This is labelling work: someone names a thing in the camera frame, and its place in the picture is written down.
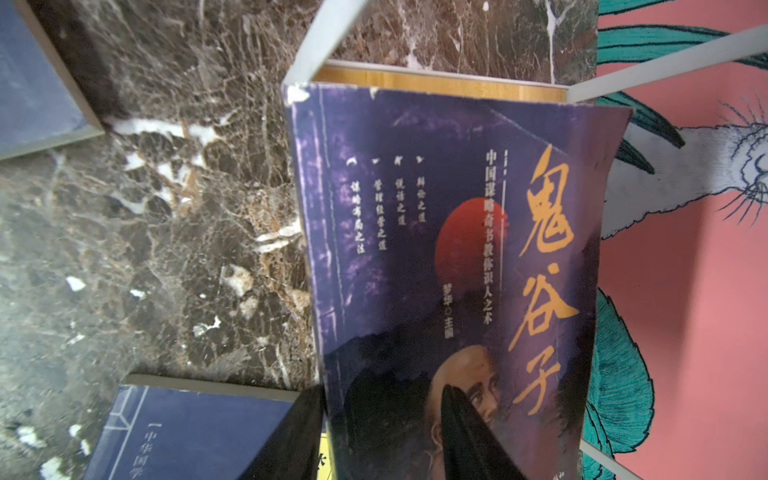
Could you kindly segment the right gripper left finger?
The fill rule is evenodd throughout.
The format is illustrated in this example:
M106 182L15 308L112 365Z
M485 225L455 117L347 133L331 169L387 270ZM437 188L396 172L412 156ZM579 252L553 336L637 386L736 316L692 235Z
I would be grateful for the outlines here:
M316 480L324 413L324 387L303 390L239 479Z

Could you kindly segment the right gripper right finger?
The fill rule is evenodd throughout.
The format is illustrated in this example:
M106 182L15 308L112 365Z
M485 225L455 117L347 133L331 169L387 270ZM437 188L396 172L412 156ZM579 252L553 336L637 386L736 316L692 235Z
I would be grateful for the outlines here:
M446 479L525 479L465 392L458 387L446 385L443 388L441 429Z

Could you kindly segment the purple portrait book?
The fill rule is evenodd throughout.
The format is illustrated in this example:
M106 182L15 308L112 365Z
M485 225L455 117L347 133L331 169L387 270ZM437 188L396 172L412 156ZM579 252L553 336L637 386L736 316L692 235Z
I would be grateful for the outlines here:
M461 389L504 477L577 479L626 107L283 91L339 479L442 479Z

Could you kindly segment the blue book yellow label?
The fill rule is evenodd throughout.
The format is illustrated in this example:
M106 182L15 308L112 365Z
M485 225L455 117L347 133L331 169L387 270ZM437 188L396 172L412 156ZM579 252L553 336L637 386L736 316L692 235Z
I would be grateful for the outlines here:
M104 134L26 1L1 3L1 158Z
M297 393L130 374L119 386L87 479L236 479Z

